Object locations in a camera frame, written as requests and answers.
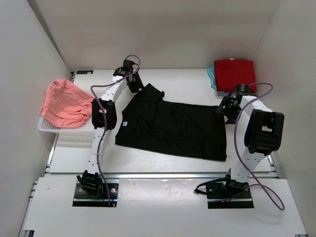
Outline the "black t-shirt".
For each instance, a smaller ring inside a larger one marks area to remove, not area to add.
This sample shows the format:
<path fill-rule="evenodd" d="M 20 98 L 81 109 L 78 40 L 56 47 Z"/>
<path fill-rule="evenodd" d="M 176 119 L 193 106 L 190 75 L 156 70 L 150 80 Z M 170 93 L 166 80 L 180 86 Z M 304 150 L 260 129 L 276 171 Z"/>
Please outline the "black t-shirt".
<path fill-rule="evenodd" d="M 225 161 L 224 116 L 217 106 L 169 102 L 151 84 L 122 111 L 115 144 L 173 156 Z"/>

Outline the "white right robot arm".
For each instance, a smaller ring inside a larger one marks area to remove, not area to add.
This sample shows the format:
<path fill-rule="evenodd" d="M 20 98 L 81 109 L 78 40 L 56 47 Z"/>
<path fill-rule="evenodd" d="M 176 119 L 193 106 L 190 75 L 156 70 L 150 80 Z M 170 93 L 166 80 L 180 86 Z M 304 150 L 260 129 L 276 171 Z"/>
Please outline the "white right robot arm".
<path fill-rule="evenodd" d="M 266 107 L 247 84 L 235 86 L 224 96 L 216 114 L 227 118 L 227 123 L 237 127 L 242 113 L 249 116 L 244 134 L 245 149 L 237 153 L 238 162 L 224 178 L 214 180 L 226 192 L 226 199 L 239 196 L 249 190 L 249 177 L 258 163 L 281 145 L 284 114 Z"/>

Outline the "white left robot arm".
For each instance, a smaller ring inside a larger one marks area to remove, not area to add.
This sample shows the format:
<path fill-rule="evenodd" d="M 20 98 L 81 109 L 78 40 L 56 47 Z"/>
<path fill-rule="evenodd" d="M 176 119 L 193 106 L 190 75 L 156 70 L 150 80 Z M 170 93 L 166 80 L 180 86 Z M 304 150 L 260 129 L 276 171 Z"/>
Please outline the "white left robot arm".
<path fill-rule="evenodd" d="M 94 96 L 91 114 L 93 142 L 87 168 L 82 175 L 77 176 L 77 179 L 81 189 L 94 198 L 103 193 L 110 194 L 101 169 L 100 158 L 102 146 L 117 124 L 116 101 L 126 87 L 132 93 L 138 93 L 144 88 L 139 76 L 141 61 L 138 59 L 136 63 L 130 60 L 130 57 L 130 55 L 127 56 L 123 65 L 115 69 L 110 84 L 90 87 Z"/>

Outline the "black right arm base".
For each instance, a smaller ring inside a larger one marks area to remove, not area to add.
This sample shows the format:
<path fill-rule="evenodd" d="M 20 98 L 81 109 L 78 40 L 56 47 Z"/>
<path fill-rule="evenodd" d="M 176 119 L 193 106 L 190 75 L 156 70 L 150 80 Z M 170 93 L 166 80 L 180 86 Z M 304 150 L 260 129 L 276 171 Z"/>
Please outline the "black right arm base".
<path fill-rule="evenodd" d="M 227 174 L 197 185 L 194 193 L 207 197 L 208 209 L 251 209 L 254 208 L 248 183 L 240 183 Z"/>

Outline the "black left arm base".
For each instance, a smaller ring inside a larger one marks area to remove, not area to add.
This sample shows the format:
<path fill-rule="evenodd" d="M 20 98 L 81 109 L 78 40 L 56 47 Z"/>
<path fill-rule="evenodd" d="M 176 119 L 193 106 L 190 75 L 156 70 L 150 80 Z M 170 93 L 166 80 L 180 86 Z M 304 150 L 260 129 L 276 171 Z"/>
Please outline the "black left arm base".
<path fill-rule="evenodd" d="M 75 207 L 117 207 L 118 194 L 119 194 L 119 182 L 107 183 L 99 178 L 99 183 L 89 186 L 89 183 L 81 184 L 81 178 L 77 176 L 77 183 L 73 197 L 72 206 Z"/>

